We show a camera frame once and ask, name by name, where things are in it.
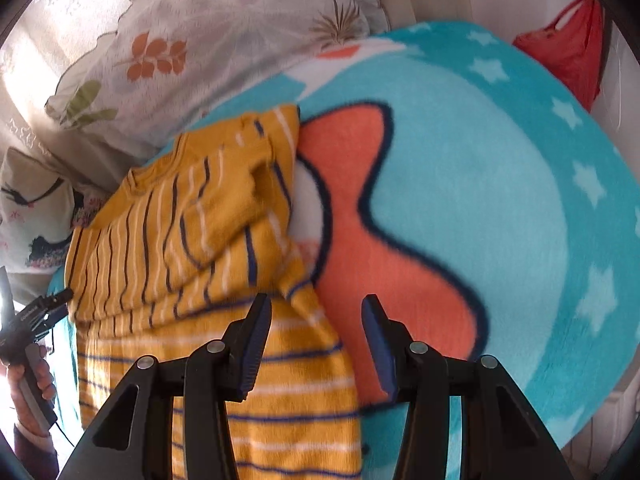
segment purple sleeve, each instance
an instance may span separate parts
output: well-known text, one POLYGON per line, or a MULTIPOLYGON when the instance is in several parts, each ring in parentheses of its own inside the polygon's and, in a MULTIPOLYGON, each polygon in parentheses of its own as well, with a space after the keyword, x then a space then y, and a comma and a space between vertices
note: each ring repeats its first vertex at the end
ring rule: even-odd
POLYGON ((18 460, 33 477, 33 480, 56 480, 58 456, 47 453, 29 442, 14 426, 14 449, 18 460))

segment fleece blanket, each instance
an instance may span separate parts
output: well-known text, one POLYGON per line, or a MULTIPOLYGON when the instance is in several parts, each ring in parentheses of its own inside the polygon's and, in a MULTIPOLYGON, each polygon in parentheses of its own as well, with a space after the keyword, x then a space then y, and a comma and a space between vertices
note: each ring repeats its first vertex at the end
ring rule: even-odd
MULTIPOLYGON (((444 354, 497 356, 567 443, 640 340, 640 190, 598 125, 486 30, 421 23, 299 64, 195 127, 292 101, 290 235, 353 361, 363 477, 392 477, 406 416, 366 348, 372 292, 444 354)), ((450 426, 453 478, 455 399, 450 426)))

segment floral cushion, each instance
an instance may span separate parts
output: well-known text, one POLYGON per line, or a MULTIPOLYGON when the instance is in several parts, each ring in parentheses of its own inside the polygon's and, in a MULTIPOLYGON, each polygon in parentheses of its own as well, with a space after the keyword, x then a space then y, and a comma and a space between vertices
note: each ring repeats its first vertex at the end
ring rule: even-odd
POLYGON ((76 187, 9 148, 0 167, 0 265, 10 273, 52 274, 65 263, 73 229, 89 225, 106 201, 98 189, 76 187))
POLYGON ((368 33, 355 0, 132 0, 47 113, 148 158, 222 101, 368 33))

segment orange leaf print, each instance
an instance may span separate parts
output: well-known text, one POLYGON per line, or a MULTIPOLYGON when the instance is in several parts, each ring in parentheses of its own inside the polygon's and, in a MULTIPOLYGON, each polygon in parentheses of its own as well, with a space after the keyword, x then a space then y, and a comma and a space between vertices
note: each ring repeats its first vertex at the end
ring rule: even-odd
POLYGON ((160 56, 166 50, 166 41, 157 38, 149 43, 149 46, 146 48, 145 56, 157 57, 160 56))
POLYGON ((149 37, 149 33, 145 32, 144 34, 140 34, 133 40, 133 44, 131 45, 131 53, 133 57, 140 57, 145 53, 146 40, 149 37))
POLYGON ((175 56, 176 54, 180 54, 184 48, 187 46, 186 41, 175 41, 169 49, 169 56, 175 56))
POLYGON ((171 62, 165 59, 158 59, 158 70, 163 74, 170 74, 173 69, 171 62))
POLYGON ((149 61, 142 62, 142 77, 147 79, 150 77, 153 77, 155 70, 156 70, 156 67, 154 66, 153 63, 149 61))
POLYGON ((129 81, 137 81, 142 75, 142 63, 135 63, 127 70, 127 79, 129 81))
POLYGON ((184 62, 179 59, 174 59, 174 73, 181 74, 184 70, 184 62))

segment black clamp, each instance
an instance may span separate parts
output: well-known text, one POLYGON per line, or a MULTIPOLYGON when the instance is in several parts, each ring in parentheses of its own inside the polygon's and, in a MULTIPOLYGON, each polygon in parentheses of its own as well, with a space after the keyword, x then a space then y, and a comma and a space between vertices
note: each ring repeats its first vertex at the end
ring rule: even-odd
POLYGON ((143 356, 89 425, 59 480, 171 480, 174 397, 184 397, 184 463, 189 480, 238 480, 225 402, 242 402, 271 326, 258 294, 245 319, 190 356, 159 363, 143 356))
POLYGON ((572 480, 533 407, 498 359, 443 357, 390 320, 378 298, 362 302, 362 325, 383 390, 408 402, 394 480, 442 480, 449 444, 449 397, 462 398, 461 480, 572 480))

